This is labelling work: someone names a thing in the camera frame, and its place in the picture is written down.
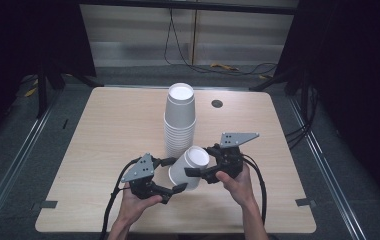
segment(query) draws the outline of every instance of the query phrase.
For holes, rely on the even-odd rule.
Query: black horizontal bar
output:
[[[189,1],[160,1],[160,0],[64,0],[61,2],[79,3],[88,5],[107,6],[127,6],[127,7],[147,7],[147,8],[173,8],[189,10],[207,10],[221,12],[245,12],[245,13],[266,13],[280,15],[295,15],[297,8],[271,7],[256,5],[203,3]]]

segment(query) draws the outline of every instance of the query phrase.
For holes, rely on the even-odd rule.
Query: human hand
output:
[[[129,188],[130,184],[125,183],[124,188]],[[116,221],[123,221],[126,225],[135,223],[143,214],[144,210],[162,201],[160,195],[147,199],[140,199],[131,192],[131,189],[122,190],[122,203]]]
[[[243,171],[234,179],[222,171],[218,171],[215,176],[224,184],[224,188],[230,192],[234,201],[240,206],[244,207],[256,201],[253,195],[249,167],[246,163],[243,163]]]

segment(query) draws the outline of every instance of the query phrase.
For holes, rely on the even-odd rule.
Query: gray carpet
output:
[[[268,68],[263,66],[258,71]],[[253,66],[241,66],[240,69],[250,71]],[[97,73],[98,78],[94,79],[95,81],[111,85],[169,86],[176,82],[186,82],[193,87],[247,89],[264,81],[257,75],[234,77],[214,73],[202,74],[186,66],[99,68]],[[68,84],[0,211],[0,239],[98,238],[98,233],[42,234],[34,227],[39,212],[31,210],[32,205],[45,200],[91,93],[89,87],[72,77],[66,77],[66,81]],[[275,84],[266,92],[272,97],[284,133],[288,133],[299,128],[299,125],[284,94],[284,86],[285,84]],[[0,126],[0,181],[34,124],[38,110],[37,100],[36,94],[29,98],[18,97]],[[380,239],[380,190],[368,172],[352,156],[344,140],[339,138],[321,104],[317,109],[313,132],[354,209],[366,238]],[[292,150],[292,155],[307,197],[316,202],[312,212],[317,230],[313,234],[273,233],[274,236],[283,240],[352,239],[307,143],[300,142]],[[190,237],[206,238],[181,236],[181,239]],[[151,239],[151,236],[139,235],[134,238]]]

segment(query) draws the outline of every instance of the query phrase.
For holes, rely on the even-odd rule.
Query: wooden table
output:
[[[163,112],[167,89],[96,88],[77,126],[47,200],[55,209],[42,209],[40,232],[100,232],[103,214],[123,167],[146,152],[164,158]],[[260,137],[240,149],[259,165],[264,177],[270,233],[311,233],[316,229],[271,98],[266,93],[196,90],[197,126],[194,145],[219,143],[222,132],[258,132]],[[211,102],[220,100],[221,108]],[[209,166],[215,165],[211,158]],[[258,204],[261,191],[251,171]],[[172,187],[167,167],[158,167],[154,181]],[[116,219],[120,193],[111,210],[108,229]],[[241,209],[221,183],[207,184],[174,195],[167,205],[147,209],[131,228],[141,233],[241,233]]]

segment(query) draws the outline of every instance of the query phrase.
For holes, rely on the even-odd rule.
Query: person's left hand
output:
[[[124,188],[129,187],[130,184],[128,182],[125,183]],[[131,189],[124,189],[122,191],[122,203],[117,221],[124,221],[127,225],[135,223],[146,208],[162,201],[162,197],[160,195],[152,196],[147,199],[140,199],[131,192]]]

